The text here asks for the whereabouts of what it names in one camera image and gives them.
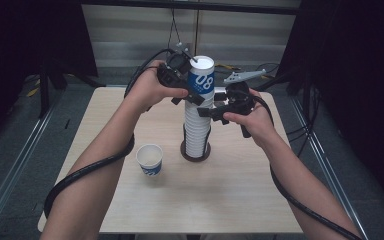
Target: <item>handheld controller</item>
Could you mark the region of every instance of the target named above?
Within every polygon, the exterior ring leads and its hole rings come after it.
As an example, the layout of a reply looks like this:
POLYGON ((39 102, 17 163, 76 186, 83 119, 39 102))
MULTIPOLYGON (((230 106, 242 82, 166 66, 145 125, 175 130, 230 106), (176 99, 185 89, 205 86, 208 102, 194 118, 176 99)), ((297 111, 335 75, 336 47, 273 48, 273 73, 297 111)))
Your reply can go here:
MULTIPOLYGON (((188 85, 184 77, 192 68, 189 62, 191 59, 193 58, 185 51, 171 54, 166 62, 158 67, 157 77, 165 87, 187 89, 189 94, 183 99, 200 106, 205 99, 188 85)), ((177 105, 181 100, 180 98, 173 98, 171 102, 177 105)))
MULTIPOLYGON (((228 100, 227 105, 217 108, 198 108, 200 117, 210 117, 213 121, 221 120, 223 125, 229 123, 223 118, 225 112, 232 112, 241 115, 248 115, 254 107, 254 99, 250 96, 249 87, 246 82, 232 83, 226 87, 226 93, 216 93, 214 96, 215 101, 228 100)), ((244 138, 251 137, 251 134, 241 125, 242 135, 244 138)))

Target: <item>cup base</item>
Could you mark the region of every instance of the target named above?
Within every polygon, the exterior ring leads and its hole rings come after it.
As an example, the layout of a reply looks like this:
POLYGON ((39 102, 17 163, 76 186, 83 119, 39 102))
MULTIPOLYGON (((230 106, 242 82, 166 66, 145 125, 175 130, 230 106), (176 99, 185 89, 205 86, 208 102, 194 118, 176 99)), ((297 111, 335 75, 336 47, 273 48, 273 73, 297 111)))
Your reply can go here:
POLYGON ((190 157, 186 154, 186 142, 183 141, 182 144, 180 144, 180 153, 186 160, 190 162, 202 162, 205 159, 207 159, 208 156, 210 156, 210 152, 211 152, 211 145, 210 143, 207 143, 207 150, 205 151, 202 157, 199 157, 199 158, 190 157))

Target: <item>forearm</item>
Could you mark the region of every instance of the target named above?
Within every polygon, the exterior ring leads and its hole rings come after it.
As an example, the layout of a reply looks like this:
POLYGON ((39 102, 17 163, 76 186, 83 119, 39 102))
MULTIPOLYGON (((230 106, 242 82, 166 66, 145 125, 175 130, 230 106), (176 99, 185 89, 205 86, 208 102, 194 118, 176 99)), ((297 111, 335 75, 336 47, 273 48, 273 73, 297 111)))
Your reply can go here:
MULTIPOLYGON (((330 221, 359 235, 332 193, 305 167, 277 133, 267 137, 260 146, 269 158, 279 182, 291 196, 330 221)), ((342 239, 293 205, 291 208, 309 239, 342 239)))
MULTIPOLYGON (((128 144, 141 110, 123 102, 69 173, 122 151, 128 144)), ((96 238, 111 203, 124 159, 76 181, 55 199, 43 239, 96 238)))

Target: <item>blue logo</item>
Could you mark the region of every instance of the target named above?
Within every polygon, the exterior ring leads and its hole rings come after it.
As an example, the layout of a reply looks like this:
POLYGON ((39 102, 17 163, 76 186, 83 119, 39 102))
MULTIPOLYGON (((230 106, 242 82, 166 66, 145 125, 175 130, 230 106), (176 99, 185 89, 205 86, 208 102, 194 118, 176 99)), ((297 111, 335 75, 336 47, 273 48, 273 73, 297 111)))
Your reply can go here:
POLYGON ((214 72, 209 75, 196 75, 189 72, 188 85, 198 94, 206 94, 214 89, 214 72))
POLYGON ((160 170, 161 170, 161 164, 159 164, 157 167, 153 168, 153 169, 146 169, 146 168, 142 168, 143 172, 146 174, 146 175, 149 175, 149 176, 154 176, 154 175, 157 175, 160 170))

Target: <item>table surface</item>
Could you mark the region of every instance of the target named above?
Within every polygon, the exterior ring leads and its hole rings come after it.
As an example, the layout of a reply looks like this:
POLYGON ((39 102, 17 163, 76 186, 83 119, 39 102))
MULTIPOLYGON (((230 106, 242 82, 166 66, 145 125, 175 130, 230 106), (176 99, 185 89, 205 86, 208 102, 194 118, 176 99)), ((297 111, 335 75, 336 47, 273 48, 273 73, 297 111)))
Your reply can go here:
MULTIPOLYGON (((124 88, 95 90, 57 182, 60 181, 112 116, 124 88)), ((275 127, 287 141, 273 97, 262 93, 275 127)), ((211 154, 189 162, 180 153, 184 102, 170 99, 143 114, 135 129, 136 144, 125 159, 102 233, 291 233, 302 232, 287 201, 270 175, 269 162, 252 138, 237 124, 211 123, 211 154), (154 143, 164 152, 158 176, 143 174, 135 154, 154 143)), ((46 218, 42 215, 38 228, 46 218)))

